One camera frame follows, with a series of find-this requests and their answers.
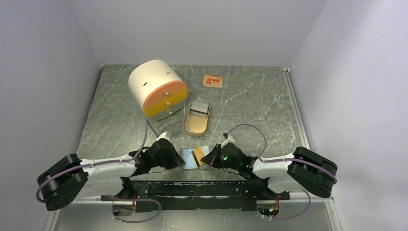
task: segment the white wall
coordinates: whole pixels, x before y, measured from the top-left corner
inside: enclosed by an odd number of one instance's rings
[[[344,230],[407,230],[408,2],[328,0],[291,70]]]
[[[70,0],[103,64],[292,65],[326,0]]]
[[[37,177],[76,151],[100,67],[67,4],[0,7],[0,226],[42,230]]]

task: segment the small orange card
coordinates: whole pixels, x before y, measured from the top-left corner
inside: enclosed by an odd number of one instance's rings
[[[222,77],[215,75],[204,75],[203,85],[207,87],[220,88],[222,86]]]

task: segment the purple cable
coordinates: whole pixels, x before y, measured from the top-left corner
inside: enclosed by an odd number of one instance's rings
[[[231,129],[227,132],[227,134],[230,134],[230,133],[231,133],[232,131],[234,131],[237,127],[240,127],[240,126],[243,126],[243,125],[247,125],[247,126],[250,126],[250,127],[255,128],[256,130],[259,131],[259,133],[261,133],[262,137],[264,138],[264,148],[263,148],[262,151],[258,154],[258,159],[259,159],[259,161],[261,161],[261,162],[263,162],[263,163],[275,163],[275,162],[281,162],[281,161],[295,161],[295,162],[299,162],[299,163],[302,163],[302,164],[304,164],[304,165],[309,165],[309,166],[311,166],[311,167],[314,167],[314,168],[316,168],[316,169],[318,169],[318,170],[320,170],[320,171],[326,173],[329,177],[331,177],[331,178],[333,179],[334,184],[337,183],[337,178],[336,178],[331,172],[325,170],[324,168],[322,168],[322,167],[320,167],[320,166],[318,166],[318,165],[315,165],[315,164],[313,164],[313,163],[310,163],[310,162],[308,162],[308,161],[304,161],[304,160],[300,160],[300,159],[295,159],[295,158],[284,158],[284,159],[273,159],[273,160],[264,160],[264,159],[262,159],[261,155],[265,152],[265,150],[266,150],[266,148],[267,148],[267,138],[266,138],[265,134],[262,132],[262,130],[261,130],[258,126],[255,126],[255,125],[253,125],[253,124],[247,124],[247,123],[238,124],[238,125],[236,125],[235,127],[231,128]]]
[[[152,217],[144,219],[144,220],[135,220],[135,221],[119,219],[117,216],[115,216],[114,207],[112,206],[112,216],[113,216],[112,218],[117,220],[117,221],[124,222],[124,223],[143,223],[143,222],[147,222],[149,220],[153,220],[154,218],[156,218],[160,214],[160,212],[162,211],[161,204],[158,201],[153,200],[153,199],[130,199],[130,200],[128,200],[128,199],[119,199],[119,198],[109,196],[109,195],[107,195],[105,197],[107,197],[107,198],[109,198],[111,200],[115,200],[115,201],[153,202],[153,203],[156,203],[159,206],[159,211],[157,211],[157,213],[155,215],[153,215]]]
[[[289,217],[284,217],[284,218],[271,218],[272,220],[290,220],[290,219],[293,219],[293,218],[296,218],[296,217],[298,217],[298,216],[301,216],[301,215],[303,215],[309,208],[310,208],[310,205],[311,205],[311,203],[312,203],[312,199],[310,198],[310,195],[309,195],[309,193],[307,193],[307,191],[306,190],[302,190],[302,191],[304,191],[305,193],[306,193],[306,195],[307,195],[307,198],[308,198],[308,202],[307,202],[307,206],[306,206],[306,208],[304,208],[303,210],[302,210],[302,212],[300,212],[300,213],[298,213],[298,214],[295,214],[295,215],[293,215],[293,216],[289,216]]]
[[[159,137],[159,133],[157,133],[157,131],[153,128],[153,126],[150,124],[149,120],[147,120],[147,124],[149,125],[150,129],[155,134],[155,136]]]
[[[145,144],[145,142],[146,142],[146,138],[147,138],[147,126],[148,126],[148,120],[147,120],[147,118],[146,118],[146,123],[145,123],[145,128],[144,128],[144,138],[143,138],[143,142],[142,142],[142,144],[141,144],[139,150],[136,152],[136,154],[135,154],[131,159],[122,160],[122,162],[130,162],[130,161],[133,161],[133,160],[140,154],[140,152],[142,151],[143,146],[144,146],[144,144]],[[119,163],[119,162],[120,162],[120,160],[105,160],[105,161],[96,162],[96,163],[94,163],[93,165],[94,165],[94,166],[97,166],[97,165],[104,165],[104,164],[109,164],[109,163]],[[67,169],[67,170],[64,170],[64,171],[62,171],[62,172],[60,172],[60,173],[58,173],[58,174],[52,176],[52,177],[49,178],[48,180],[44,181],[44,182],[38,187],[38,189],[37,189],[37,191],[36,191],[36,199],[37,199],[39,202],[44,203],[44,200],[41,199],[41,197],[40,197],[39,194],[40,194],[41,190],[42,190],[47,184],[49,184],[52,180],[55,180],[56,178],[58,178],[58,177],[60,177],[60,176],[62,176],[62,175],[64,175],[64,174],[67,174],[67,173],[69,173],[69,172],[72,172],[72,171],[74,171],[74,170],[77,170],[77,169],[80,169],[80,168],[84,168],[84,167],[90,167],[90,166],[92,166],[92,164],[78,165],[78,166],[69,168],[69,169]]]

